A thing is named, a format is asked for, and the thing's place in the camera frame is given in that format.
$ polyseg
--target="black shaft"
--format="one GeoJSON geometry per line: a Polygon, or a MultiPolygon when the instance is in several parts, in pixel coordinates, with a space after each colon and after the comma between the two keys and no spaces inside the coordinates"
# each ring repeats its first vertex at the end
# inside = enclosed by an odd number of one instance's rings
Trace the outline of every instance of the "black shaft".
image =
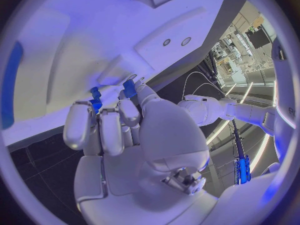
{"type": "Polygon", "coordinates": [[[239,157],[239,159],[244,159],[245,153],[244,153],[244,148],[243,148],[243,144],[242,144],[242,138],[240,137],[240,132],[237,129],[236,121],[234,119],[232,120],[232,124],[234,127],[233,133],[235,136],[235,143],[236,143],[236,148],[237,148],[237,152],[238,152],[238,157],[239,157]]]}

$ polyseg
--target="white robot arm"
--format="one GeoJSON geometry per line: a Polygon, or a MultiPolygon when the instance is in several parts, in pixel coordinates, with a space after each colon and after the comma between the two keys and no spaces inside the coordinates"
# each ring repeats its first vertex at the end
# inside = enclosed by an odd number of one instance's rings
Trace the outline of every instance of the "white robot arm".
{"type": "Polygon", "coordinates": [[[274,135],[275,107],[259,107],[237,103],[230,98],[217,100],[209,96],[186,95],[185,100],[178,103],[201,127],[224,120],[238,119],[259,126],[265,133],[274,135]]]}

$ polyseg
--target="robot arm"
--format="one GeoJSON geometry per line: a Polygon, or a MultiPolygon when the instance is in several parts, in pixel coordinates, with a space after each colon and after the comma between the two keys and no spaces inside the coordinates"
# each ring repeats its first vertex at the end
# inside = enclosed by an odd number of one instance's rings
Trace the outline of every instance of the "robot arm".
{"type": "Polygon", "coordinates": [[[258,107],[240,104],[230,98],[216,100],[209,96],[186,95],[185,100],[178,103],[201,127],[212,124],[218,118],[224,120],[239,119],[259,126],[265,133],[274,135],[275,107],[258,107]]]}

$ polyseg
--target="circular hole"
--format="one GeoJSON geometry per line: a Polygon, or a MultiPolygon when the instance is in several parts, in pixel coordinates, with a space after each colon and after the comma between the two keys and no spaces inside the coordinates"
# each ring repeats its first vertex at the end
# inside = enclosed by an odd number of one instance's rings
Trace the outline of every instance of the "circular hole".
{"type": "Polygon", "coordinates": [[[163,42],[163,46],[167,46],[171,42],[171,39],[167,39],[163,42]]]}
{"type": "Polygon", "coordinates": [[[191,39],[192,39],[191,37],[187,37],[186,39],[184,39],[181,43],[181,46],[187,45],[191,41],[191,39]]]}

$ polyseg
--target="black floor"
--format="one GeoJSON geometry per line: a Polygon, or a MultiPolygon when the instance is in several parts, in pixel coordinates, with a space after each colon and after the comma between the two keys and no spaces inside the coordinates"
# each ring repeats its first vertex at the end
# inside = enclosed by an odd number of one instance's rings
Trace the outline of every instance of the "black floor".
{"type": "MultiPolygon", "coordinates": [[[[182,100],[186,77],[194,71],[200,70],[195,67],[161,89],[158,95],[177,104],[182,100]]],[[[185,95],[192,94],[199,85],[206,82],[204,76],[198,73],[191,75],[186,83],[185,95]]],[[[220,92],[210,85],[202,86],[195,94],[221,98],[220,92]]],[[[207,137],[219,122],[217,120],[201,127],[204,135],[207,137]]],[[[17,170],[32,193],[47,209],[69,225],[86,224],[76,207],[73,188],[77,164],[82,156],[82,151],[74,151],[65,145],[62,133],[11,152],[17,170]]],[[[13,204],[11,197],[6,201],[13,204]]],[[[24,214],[22,218],[20,209],[15,211],[12,213],[17,221],[14,224],[29,224],[29,219],[24,214]]]]}

